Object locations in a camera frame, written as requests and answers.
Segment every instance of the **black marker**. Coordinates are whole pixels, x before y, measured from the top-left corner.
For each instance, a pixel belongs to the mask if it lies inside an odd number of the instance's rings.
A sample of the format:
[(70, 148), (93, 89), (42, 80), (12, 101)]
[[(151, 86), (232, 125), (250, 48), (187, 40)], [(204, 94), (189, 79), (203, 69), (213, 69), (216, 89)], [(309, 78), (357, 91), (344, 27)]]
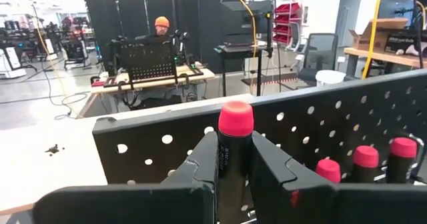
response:
[(380, 155), (370, 146), (362, 145), (353, 154), (352, 182), (373, 183), (378, 174)]
[(240, 223), (243, 211), (242, 197), (249, 159), (249, 148), (254, 130), (254, 114), (251, 105), (230, 101), (221, 110), (218, 121), (221, 223)]
[(334, 160), (320, 160), (316, 167), (316, 173), (333, 183), (339, 183), (341, 181), (340, 164)]
[(406, 183), (416, 157), (417, 143), (407, 137), (393, 139), (387, 161), (386, 182)]

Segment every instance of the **wooden table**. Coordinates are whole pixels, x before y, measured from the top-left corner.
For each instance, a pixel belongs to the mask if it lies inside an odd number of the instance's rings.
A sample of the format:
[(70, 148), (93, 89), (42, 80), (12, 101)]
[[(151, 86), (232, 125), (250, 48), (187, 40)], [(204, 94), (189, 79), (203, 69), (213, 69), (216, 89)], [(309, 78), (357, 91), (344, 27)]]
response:
[[(344, 49), (344, 53), (349, 55), (346, 73), (347, 75), (354, 77), (354, 74), (356, 73), (358, 59), (360, 57), (367, 57), (369, 51), (349, 47)], [(406, 65), (409, 67), (420, 68), (420, 60), (418, 57), (415, 56), (396, 55), (393, 53), (387, 53), (385, 51), (374, 50), (374, 52), (372, 53), (372, 58), (376, 60)], [(423, 64), (424, 66), (427, 66), (426, 59), (423, 59)]]
[[(215, 77), (215, 74), (211, 72), (209, 69), (201, 68), (200, 63), (199, 65), (196, 65), (196, 67), (199, 67), (199, 70), (203, 73), (203, 75), (196, 75), (193, 77), (189, 77), (189, 81), (193, 89), (191, 91), (197, 95), (197, 100), (200, 100), (201, 98), (198, 95), (198, 93), (203, 93), (203, 90), (201, 89), (200, 84), (207, 83), (206, 81), (208, 79), (213, 79)], [(181, 74), (187, 74), (187, 75), (194, 74), (194, 72), (187, 65), (177, 67), (176, 69), (177, 69), (177, 76), (180, 76)], [(157, 91), (163, 91), (164, 93), (165, 93), (165, 90), (173, 91), (173, 89), (176, 89), (174, 78), (168, 79), (168, 80), (158, 80), (163, 78), (164, 77), (155, 77), (151, 79), (146, 79), (146, 82), (144, 83), (133, 84), (133, 88), (137, 89), (138, 91), (141, 91), (142, 95), (140, 95), (140, 97), (143, 97), (143, 94), (147, 93), (149, 90), (151, 90), (151, 92), (156, 91), (154, 90), (155, 88), (161, 89)], [(129, 80), (129, 75), (127, 73), (120, 73), (115, 80), (117, 83), (120, 81), (127, 82)], [(178, 80), (178, 83), (185, 83), (186, 81), (185, 77), (179, 77), (177, 78), (177, 80)], [(131, 85), (123, 85), (121, 89), (124, 91), (128, 91), (131, 89)], [(107, 99), (108, 103), (111, 106), (112, 113), (118, 113), (119, 109), (117, 108), (118, 101), (116, 97), (118, 90), (119, 90), (118, 87), (92, 87), (91, 93), (95, 95), (100, 95), (101, 98), (103, 99)]]
[[(100, 117), (127, 119), (180, 109), (225, 103), (251, 102), (250, 94), (181, 103)], [(107, 185), (92, 136), (100, 117), (50, 121), (35, 126), (0, 131), (0, 224), (31, 224), (33, 204), (51, 191), (68, 186)], [(58, 144), (60, 152), (49, 156), (48, 148)]]

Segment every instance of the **concrete floor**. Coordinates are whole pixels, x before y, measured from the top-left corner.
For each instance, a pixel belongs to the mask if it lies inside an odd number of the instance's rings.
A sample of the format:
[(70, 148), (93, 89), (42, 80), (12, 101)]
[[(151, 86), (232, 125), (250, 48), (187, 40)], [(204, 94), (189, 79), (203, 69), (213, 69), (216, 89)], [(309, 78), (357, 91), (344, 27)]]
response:
[[(292, 52), (280, 52), (280, 59), (282, 66), (295, 63), (295, 53)], [(278, 52), (274, 52), (273, 61), (268, 63), (267, 58), (263, 58), (263, 71), (264, 75), (278, 74)], [(91, 56), (92, 68), (90, 69), (70, 69), (68, 71), (63, 69), (63, 58), (59, 56), (58, 59), (53, 60), (53, 68), (55, 71), (44, 73), (41, 68), (42, 63), (33, 63), (38, 69), (35, 72), (32, 69), (27, 69), (27, 75), (17, 79), (0, 80), (0, 130), (6, 130), (16, 127), (24, 127), (28, 125), (34, 125), (42, 121), (51, 121), (52, 119), (60, 118), (62, 115), (67, 114), (69, 109), (61, 106), (60, 103), (64, 97), (73, 95), (76, 93), (82, 93), (78, 96), (70, 97), (69, 101), (77, 101), (71, 104), (73, 109), (72, 117), (76, 117), (85, 105), (88, 97), (90, 96), (90, 82), (89, 79), (92, 76), (98, 75), (101, 71), (100, 65), (95, 65), (97, 62), (95, 56)], [(256, 69), (257, 61), (252, 60), (252, 69)], [(44, 68), (50, 66), (50, 62), (43, 64)], [(357, 73), (360, 73), (363, 67), (363, 63), (359, 65)], [(340, 67), (341, 71), (345, 71), (346, 65)], [(282, 73), (289, 73), (289, 68), (282, 68)], [(244, 76), (243, 71), (237, 73), (229, 73), (227, 76), (227, 95), (237, 95), (243, 93), (249, 93), (250, 88), (241, 82), (241, 79), (248, 78), (248, 75)], [(222, 96), (222, 85), (220, 75), (217, 78), (209, 80), (207, 84), (206, 97), (215, 98)], [(280, 87), (278, 84), (265, 85), (263, 87), (264, 95), (272, 93), (278, 93)], [(289, 91), (285, 87), (281, 88), (281, 91)], [(52, 97), (51, 100), (54, 102), (53, 105), (49, 99), (49, 95)]]

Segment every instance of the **pegboard hole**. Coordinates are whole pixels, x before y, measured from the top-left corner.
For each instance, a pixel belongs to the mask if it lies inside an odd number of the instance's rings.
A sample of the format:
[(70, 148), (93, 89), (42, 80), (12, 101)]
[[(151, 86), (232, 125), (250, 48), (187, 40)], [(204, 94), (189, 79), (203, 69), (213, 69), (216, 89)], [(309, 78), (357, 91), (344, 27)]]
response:
[(173, 137), (171, 136), (171, 135), (164, 135), (162, 138), (161, 138), (161, 142), (163, 143), (163, 144), (170, 144), (171, 142), (173, 141)]
[(308, 107), (307, 114), (311, 115), (311, 114), (313, 114), (313, 112), (314, 112), (314, 107), (313, 106)]
[(278, 121), (281, 121), (281, 120), (283, 120), (283, 118), (285, 117), (285, 113), (279, 113), (277, 116), (276, 116), (276, 119), (278, 120)]
[(302, 139), (302, 144), (307, 144), (307, 143), (308, 143), (308, 141), (310, 141), (310, 137), (304, 137), (304, 138)]
[(175, 169), (169, 170), (169, 171), (167, 172), (167, 176), (168, 176), (168, 177), (170, 177), (174, 171), (175, 171)]
[(117, 153), (123, 154), (123, 153), (125, 153), (127, 151), (127, 145), (125, 145), (125, 144), (118, 144), (115, 147), (115, 150), (117, 151)]
[(151, 160), (151, 159), (147, 159), (147, 160), (145, 160), (145, 161), (144, 161), (144, 163), (145, 163), (146, 165), (151, 165), (151, 164), (153, 164), (153, 160)]
[(208, 132), (211, 132), (211, 131), (214, 131), (214, 128), (213, 127), (206, 127), (205, 128), (205, 135), (208, 133)]
[(339, 109), (341, 107), (341, 101), (335, 103), (335, 108)]

